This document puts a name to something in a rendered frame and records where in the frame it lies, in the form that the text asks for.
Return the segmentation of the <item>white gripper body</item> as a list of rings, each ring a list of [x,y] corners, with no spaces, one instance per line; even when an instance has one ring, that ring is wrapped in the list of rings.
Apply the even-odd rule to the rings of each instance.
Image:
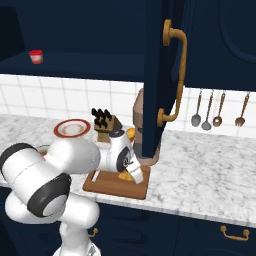
[[[136,184],[139,184],[144,180],[141,165],[137,160],[132,160],[130,162],[127,166],[127,171],[133,177]]]

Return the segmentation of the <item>golden croissant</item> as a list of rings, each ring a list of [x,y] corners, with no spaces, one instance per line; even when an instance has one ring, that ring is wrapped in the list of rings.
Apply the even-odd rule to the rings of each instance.
[[[122,172],[120,172],[118,178],[125,181],[133,181],[133,177],[127,170],[123,170]]]

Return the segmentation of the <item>brown wooden cutting board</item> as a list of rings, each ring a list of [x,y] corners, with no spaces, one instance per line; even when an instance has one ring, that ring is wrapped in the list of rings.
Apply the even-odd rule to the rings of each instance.
[[[119,178],[118,173],[101,171],[95,182],[92,178],[95,171],[90,173],[83,185],[83,190],[107,195],[127,197],[144,200],[146,198],[151,169],[147,166],[142,167],[144,180],[140,184],[134,181],[127,181]]]

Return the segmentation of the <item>navy base cabinet drawer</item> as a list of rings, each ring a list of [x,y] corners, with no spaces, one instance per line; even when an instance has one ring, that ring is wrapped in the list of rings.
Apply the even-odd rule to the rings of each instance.
[[[173,256],[179,218],[141,209],[99,204],[92,241],[102,256]]]
[[[239,237],[248,229],[249,240],[225,238],[220,231],[222,225],[227,227],[228,235]],[[256,256],[256,228],[182,217],[174,256]]]

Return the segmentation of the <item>navy open cabinet door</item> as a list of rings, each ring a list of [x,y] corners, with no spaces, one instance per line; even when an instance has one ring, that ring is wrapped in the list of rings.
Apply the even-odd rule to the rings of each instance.
[[[164,22],[170,19],[174,29],[181,29],[188,3],[189,0],[146,1],[143,157],[152,158],[161,141],[166,123],[157,125],[159,109],[169,115],[176,100],[182,42],[172,39],[168,46],[163,44]]]

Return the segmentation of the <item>red jam jar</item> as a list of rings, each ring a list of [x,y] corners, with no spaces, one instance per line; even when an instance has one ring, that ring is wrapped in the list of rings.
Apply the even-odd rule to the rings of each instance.
[[[41,64],[43,62],[42,50],[31,50],[29,56],[33,64]]]

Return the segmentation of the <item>navy closed cabinet door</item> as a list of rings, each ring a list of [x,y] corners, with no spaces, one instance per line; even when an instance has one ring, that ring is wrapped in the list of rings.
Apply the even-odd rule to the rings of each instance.
[[[256,0],[190,0],[185,85],[256,92]]]

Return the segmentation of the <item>wooden knife block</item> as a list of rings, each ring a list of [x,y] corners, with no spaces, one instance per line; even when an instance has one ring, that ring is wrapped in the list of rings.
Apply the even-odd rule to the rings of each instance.
[[[112,115],[107,109],[91,109],[94,119],[94,130],[98,132],[98,141],[109,143],[109,133],[122,128],[121,122],[115,115]]]

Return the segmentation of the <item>brown countertop appliance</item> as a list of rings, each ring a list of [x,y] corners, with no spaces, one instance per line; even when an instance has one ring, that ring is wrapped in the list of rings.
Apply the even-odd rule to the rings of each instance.
[[[143,135],[143,103],[144,89],[140,89],[133,106],[133,124],[135,126],[135,138],[133,143],[134,153],[142,166],[153,166],[159,160],[160,145],[158,145],[152,158],[142,155],[142,135]]]

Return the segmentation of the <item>red rimmed white plate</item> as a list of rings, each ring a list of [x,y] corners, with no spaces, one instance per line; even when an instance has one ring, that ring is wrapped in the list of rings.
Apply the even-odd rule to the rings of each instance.
[[[84,119],[68,119],[54,127],[54,134],[59,138],[77,138],[90,131],[91,125]]]

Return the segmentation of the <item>silver hanging spoon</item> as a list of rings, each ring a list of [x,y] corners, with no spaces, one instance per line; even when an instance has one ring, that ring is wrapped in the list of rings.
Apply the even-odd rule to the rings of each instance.
[[[210,114],[210,109],[211,109],[211,106],[212,106],[212,101],[213,101],[213,95],[210,95],[210,98],[209,98],[209,102],[208,102],[208,108],[207,108],[207,114],[206,114],[206,119],[205,121],[202,123],[201,125],[201,128],[204,130],[204,131],[209,131],[211,129],[211,124],[209,122],[209,114]]]
[[[201,116],[199,115],[201,99],[202,99],[202,92],[199,92],[196,113],[191,117],[191,124],[193,127],[198,127],[201,122]]]

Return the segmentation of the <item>copper hanging ladle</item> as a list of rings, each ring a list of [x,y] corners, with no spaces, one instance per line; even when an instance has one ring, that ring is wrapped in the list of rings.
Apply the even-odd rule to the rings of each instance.
[[[222,124],[221,111],[222,111],[223,104],[224,104],[224,101],[225,101],[225,96],[226,96],[226,93],[223,92],[222,95],[221,95],[221,99],[220,99],[218,115],[213,118],[213,126],[214,127],[219,127]]]

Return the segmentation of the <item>copper hanging fork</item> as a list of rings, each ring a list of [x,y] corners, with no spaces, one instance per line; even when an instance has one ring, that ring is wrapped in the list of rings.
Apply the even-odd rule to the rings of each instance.
[[[245,123],[244,112],[245,112],[246,106],[248,104],[249,97],[250,97],[250,93],[247,93],[244,98],[241,115],[235,119],[235,125],[238,127],[241,127]]]

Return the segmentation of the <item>navy wall cabinet shelf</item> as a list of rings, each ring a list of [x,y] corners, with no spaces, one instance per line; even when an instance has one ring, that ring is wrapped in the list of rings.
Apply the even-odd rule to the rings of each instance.
[[[146,0],[0,0],[0,73],[142,82],[145,11]]]

